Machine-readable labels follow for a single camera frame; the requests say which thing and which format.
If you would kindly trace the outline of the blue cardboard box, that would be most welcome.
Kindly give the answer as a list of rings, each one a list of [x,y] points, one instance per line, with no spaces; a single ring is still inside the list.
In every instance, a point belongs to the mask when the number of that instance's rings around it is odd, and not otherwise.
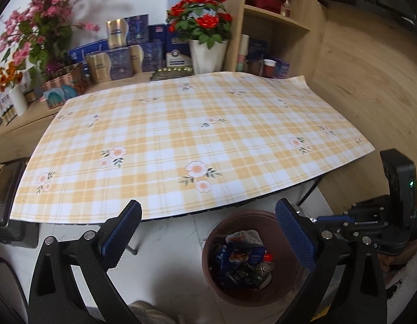
[[[266,254],[266,247],[246,243],[229,243],[221,246],[216,258],[219,261],[220,269],[228,272],[242,262],[246,262],[251,267],[263,262]]]

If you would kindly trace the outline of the pink round trash bin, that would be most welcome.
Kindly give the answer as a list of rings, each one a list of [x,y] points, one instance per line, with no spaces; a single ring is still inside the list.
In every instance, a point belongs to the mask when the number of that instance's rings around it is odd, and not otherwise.
[[[280,300],[303,274],[274,213],[261,210],[236,212],[213,229],[202,270],[220,298],[247,307]]]

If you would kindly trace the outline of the orange plaid tablecloth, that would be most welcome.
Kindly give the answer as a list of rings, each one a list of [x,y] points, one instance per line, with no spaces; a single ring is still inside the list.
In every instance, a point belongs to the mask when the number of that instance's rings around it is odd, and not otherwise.
[[[244,202],[373,151],[306,84],[217,72],[68,100],[29,159],[11,218],[98,224],[131,200],[145,219]]]

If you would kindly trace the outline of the striped wicker basket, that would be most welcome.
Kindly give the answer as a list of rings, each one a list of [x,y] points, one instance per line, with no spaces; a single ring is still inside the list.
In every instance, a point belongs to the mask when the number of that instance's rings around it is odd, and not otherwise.
[[[41,85],[49,109],[60,107],[68,100],[85,93],[88,81],[83,63],[77,63],[58,70],[55,77]]]

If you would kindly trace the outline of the red paper cup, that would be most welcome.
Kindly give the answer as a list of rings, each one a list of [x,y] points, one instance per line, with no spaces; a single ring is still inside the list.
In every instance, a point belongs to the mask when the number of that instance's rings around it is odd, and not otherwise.
[[[276,62],[272,59],[263,60],[263,77],[273,78],[276,69]]]

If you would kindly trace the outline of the green gold foil box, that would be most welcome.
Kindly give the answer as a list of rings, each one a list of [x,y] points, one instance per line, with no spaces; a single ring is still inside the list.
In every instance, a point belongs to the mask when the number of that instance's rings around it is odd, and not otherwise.
[[[192,67],[181,66],[181,67],[164,67],[157,69],[150,78],[150,81],[169,80],[180,77],[189,77],[194,75]]]

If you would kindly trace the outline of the blue gold gift box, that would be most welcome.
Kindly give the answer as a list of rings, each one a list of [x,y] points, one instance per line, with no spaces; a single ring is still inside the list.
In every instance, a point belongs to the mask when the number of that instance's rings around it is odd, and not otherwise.
[[[109,49],[149,43],[148,14],[107,21],[106,31]]]
[[[134,76],[129,48],[115,48],[86,56],[90,78],[94,83],[107,83]]]
[[[131,63],[136,73],[155,72],[164,67],[162,42],[132,45],[129,50]]]

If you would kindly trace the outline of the stack of pastel paper cups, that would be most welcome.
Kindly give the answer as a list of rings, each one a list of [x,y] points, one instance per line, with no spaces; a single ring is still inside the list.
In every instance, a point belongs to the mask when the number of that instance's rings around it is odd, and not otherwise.
[[[237,60],[237,65],[236,65],[237,72],[243,72],[244,65],[246,63],[248,47],[249,47],[249,35],[242,34],[240,45],[239,45],[239,50],[238,50],[238,60]]]

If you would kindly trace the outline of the white flower pot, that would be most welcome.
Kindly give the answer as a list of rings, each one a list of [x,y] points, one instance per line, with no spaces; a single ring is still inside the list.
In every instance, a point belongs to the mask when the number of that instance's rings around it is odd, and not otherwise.
[[[192,57],[194,74],[201,75],[213,72],[220,72],[225,60],[228,41],[215,42],[212,48],[207,44],[199,44],[197,40],[189,41],[189,48]]]

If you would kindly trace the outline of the white blue milk carton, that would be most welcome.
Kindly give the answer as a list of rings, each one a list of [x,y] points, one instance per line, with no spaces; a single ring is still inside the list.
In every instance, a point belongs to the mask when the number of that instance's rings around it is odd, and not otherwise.
[[[183,53],[179,49],[174,49],[166,52],[166,66],[167,67],[191,67],[192,57],[190,50],[185,50]]]

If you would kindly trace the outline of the orange flower bunch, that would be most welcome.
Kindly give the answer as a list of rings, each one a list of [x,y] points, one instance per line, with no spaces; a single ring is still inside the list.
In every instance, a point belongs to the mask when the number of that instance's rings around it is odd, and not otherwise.
[[[0,67],[0,91],[14,89],[21,83],[23,72],[16,67],[14,62],[10,62],[6,68]]]

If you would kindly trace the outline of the wooden shelf unit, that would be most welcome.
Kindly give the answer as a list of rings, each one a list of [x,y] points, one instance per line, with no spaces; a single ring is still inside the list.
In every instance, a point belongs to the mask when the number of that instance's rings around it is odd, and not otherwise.
[[[288,0],[291,16],[247,4],[246,0],[227,0],[225,7],[233,16],[223,70],[235,71],[241,35],[268,42],[268,53],[290,63],[290,77],[304,75],[311,80],[326,26],[326,15],[318,0]]]

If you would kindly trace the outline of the pink blossom branch bouquet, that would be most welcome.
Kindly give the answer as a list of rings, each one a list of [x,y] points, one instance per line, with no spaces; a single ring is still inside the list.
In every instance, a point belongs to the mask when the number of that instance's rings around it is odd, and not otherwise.
[[[15,9],[3,22],[0,35],[0,75],[11,64],[26,69],[30,63],[41,72],[53,62],[63,62],[74,30],[98,32],[100,26],[73,21],[79,0],[29,0],[24,10]]]

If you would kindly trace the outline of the red rose plant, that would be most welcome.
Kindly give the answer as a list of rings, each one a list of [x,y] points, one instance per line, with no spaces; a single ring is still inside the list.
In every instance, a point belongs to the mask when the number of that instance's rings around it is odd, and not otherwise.
[[[167,11],[168,30],[183,41],[196,40],[212,49],[232,37],[233,16],[227,0],[180,0]]]

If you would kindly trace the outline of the black folding table frame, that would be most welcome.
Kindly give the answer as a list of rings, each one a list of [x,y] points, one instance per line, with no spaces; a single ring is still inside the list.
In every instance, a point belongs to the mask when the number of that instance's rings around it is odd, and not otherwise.
[[[332,213],[329,205],[318,190],[319,183],[323,180],[321,175],[303,184],[281,190],[273,194],[258,197],[252,200],[240,202],[236,205],[215,208],[197,212],[188,216],[167,218],[165,220],[153,220],[143,222],[136,230],[126,251],[137,255],[143,248],[143,244],[149,238],[160,241],[163,237],[174,238],[175,231],[180,225],[190,225],[193,234],[197,234],[199,243],[203,245],[210,232],[226,217],[235,212],[251,209],[273,212],[276,202],[282,198],[289,200],[290,204],[300,214],[305,216],[322,216]]]

